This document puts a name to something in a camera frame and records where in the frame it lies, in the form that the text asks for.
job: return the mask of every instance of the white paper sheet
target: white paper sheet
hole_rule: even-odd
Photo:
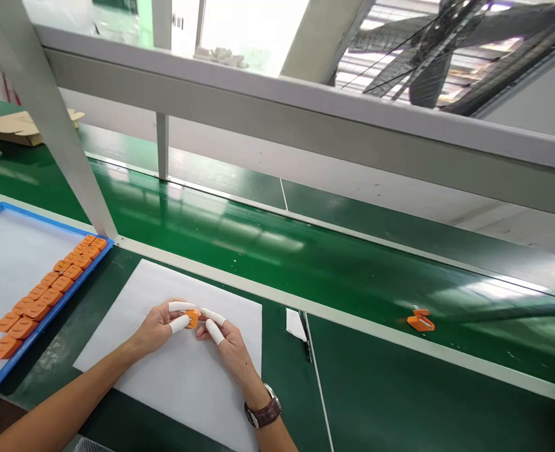
[[[304,333],[303,322],[297,311],[286,308],[286,331],[292,336],[298,337],[307,342],[307,335]]]
[[[11,210],[0,212],[0,319],[83,239]],[[0,369],[7,360],[0,360]]]
[[[240,328],[261,372],[262,306],[171,269],[142,261],[74,364],[86,371],[127,340],[149,310],[172,297],[224,315]],[[238,452],[258,450],[244,416],[244,398],[219,361],[216,346],[198,342],[194,330],[174,334],[114,386]]]

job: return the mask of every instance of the orange plastic part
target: orange plastic part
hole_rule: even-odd
[[[97,237],[93,242],[91,242],[91,246],[94,248],[98,248],[100,251],[106,248],[107,244],[108,242],[106,242],[101,237]]]
[[[0,340],[0,359],[10,358],[21,345],[21,340],[10,335],[3,336]]]
[[[65,271],[69,265],[70,264],[66,261],[58,261],[58,263],[53,266],[53,270],[62,272]]]
[[[83,270],[85,270],[87,267],[89,267],[89,264],[91,264],[91,259],[89,259],[87,256],[78,256],[75,259],[75,263],[73,265],[81,267]]]
[[[77,267],[76,265],[71,265],[70,267],[68,267],[68,270],[66,270],[64,272],[64,275],[62,276],[66,276],[67,278],[70,278],[73,281],[76,281],[77,278],[82,274],[83,274],[83,269],[81,267]]]
[[[5,314],[0,320],[0,331],[2,333],[7,333],[19,319],[20,315],[16,314],[14,311]]]
[[[53,284],[53,282],[58,279],[58,276],[60,276],[59,273],[57,272],[49,272],[47,275],[45,275],[45,277],[41,280],[41,283],[44,286],[51,286]]]
[[[33,332],[33,330],[39,325],[39,322],[28,318],[22,317],[18,320],[14,326],[8,331],[8,334],[16,339],[26,339]]]
[[[68,289],[70,289],[70,286],[72,286],[72,282],[73,282],[72,279],[62,275],[58,279],[56,279],[56,282],[54,282],[51,285],[51,288],[59,290],[60,292],[64,293]]]
[[[87,249],[83,250],[82,254],[83,256],[87,256],[89,259],[94,260],[100,255],[100,250],[94,247],[87,247]]]
[[[60,298],[62,298],[62,295],[62,292],[58,289],[49,288],[41,295],[39,301],[44,302],[48,306],[55,306],[60,301]]]
[[[18,315],[23,315],[24,314],[24,310],[26,308],[28,308],[28,306],[31,303],[34,303],[35,301],[32,298],[29,297],[23,297],[20,301],[18,301],[16,303],[16,306],[14,306],[12,308],[12,312]]]
[[[79,244],[75,246],[75,250],[73,252],[78,254],[83,254],[83,251],[85,251],[87,248],[89,248],[89,245]]]
[[[32,302],[28,308],[24,310],[24,315],[35,321],[41,321],[49,311],[50,307],[47,304],[41,300],[37,300]]]
[[[33,290],[31,290],[28,293],[28,297],[33,299],[33,300],[38,300],[39,297],[41,295],[43,295],[43,292],[45,292],[47,289],[49,289],[49,286],[46,286],[45,284],[37,284]]]
[[[426,316],[430,315],[428,309],[415,309],[414,315],[407,317],[407,323],[409,323],[415,330],[424,333],[425,331],[434,331],[435,326]]]
[[[186,328],[192,329],[198,326],[198,316],[200,312],[198,309],[194,309],[193,311],[185,311],[185,314],[190,318],[190,322]]]
[[[66,262],[67,264],[70,264],[70,265],[74,264],[74,263],[75,263],[75,259],[79,256],[79,254],[80,254],[80,253],[74,252],[74,251],[69,252],[69,253],[66,255],[66,257],[64,258],[64,262]]]
[[[96,239],[94,235],[86,235],[83,241],[81,242],[83,245],[90,245]]]

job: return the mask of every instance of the brown leather watch strap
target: brown leather watch strap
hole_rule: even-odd
[[[272,395],[269,405],[258,411],[252,411],[248,408],[248,405],[244,403],[244,412],[252,426],[256,429],[260,429],[275,421],[282,413],[282,407],[279,404],[278,398]]]

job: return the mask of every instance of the hand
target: hand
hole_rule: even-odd
[[[158,350],[172,334],[184,329],[190,322],[187,316],[181,318],[184,312],[175,309],[194,309],[194,304],[171,298],[153,307],[135,334],[127,340],[126,344],[131,346],[138,359]]]
[[[242,389],[253,411],[263,409],[271,400],[261,377],[254,369],[240,330],[221,314],[201,310],[198,320],[206,321],[196,331],[197,340],[212,340],[227,371]]]

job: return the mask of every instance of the cardboard box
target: cardboard box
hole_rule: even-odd
[[[73,109],[68,109],[68,114],[75,124],[75,129],[78,129],[77,119],[81,119],[85,113],[75,113]],[[0,140],[36,146],[43,142],[43,137],[28,112],[18,112],[0,116]]]

